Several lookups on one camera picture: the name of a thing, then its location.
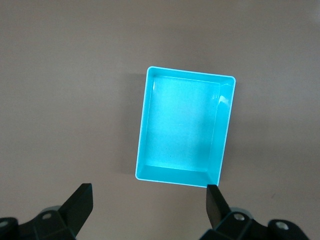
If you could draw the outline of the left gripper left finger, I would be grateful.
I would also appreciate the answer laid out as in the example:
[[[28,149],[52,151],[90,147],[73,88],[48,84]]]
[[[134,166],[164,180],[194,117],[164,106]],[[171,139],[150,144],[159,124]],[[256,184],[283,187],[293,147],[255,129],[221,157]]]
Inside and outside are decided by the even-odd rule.
[[[57,207],[43,210],[18,227],[21,240],[75,240],[93,210],[93,187],[83,183]]]

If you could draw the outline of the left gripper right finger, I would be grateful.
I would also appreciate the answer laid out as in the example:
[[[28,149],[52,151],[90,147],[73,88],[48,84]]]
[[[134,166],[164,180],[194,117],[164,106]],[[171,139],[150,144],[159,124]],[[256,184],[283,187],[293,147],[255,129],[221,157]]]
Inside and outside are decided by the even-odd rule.
[[[242,211],[231,210],[217,185],[207,185],[206,213],[211,229],[204,233],[203,240],[269,239],[266,226],[259,224]]]

